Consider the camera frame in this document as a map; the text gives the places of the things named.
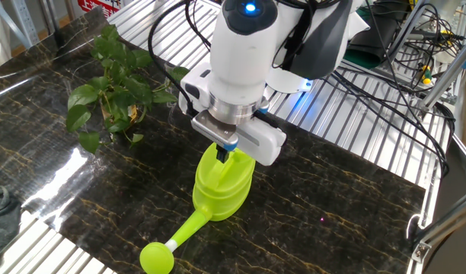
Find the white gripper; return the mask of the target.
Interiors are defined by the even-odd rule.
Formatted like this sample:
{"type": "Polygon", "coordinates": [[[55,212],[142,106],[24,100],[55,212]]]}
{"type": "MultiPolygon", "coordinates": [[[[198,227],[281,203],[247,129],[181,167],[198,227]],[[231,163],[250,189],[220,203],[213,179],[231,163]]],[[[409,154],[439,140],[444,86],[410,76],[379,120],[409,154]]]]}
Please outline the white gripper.
{"type": "Polygon", "coordinates": [[[250,105],[233,105],[211,94],[213,82],[210,64],[193,68],[180,81],[185,94],[180,95],[181,110],[192,110],[191,125],[198,133],[215,143],[216,159],[223,164],[229,153],[242,151],[264,166],[279,156],[286,134],[273,126],[267,117],[269,103],[265,97],[250,105]]]}

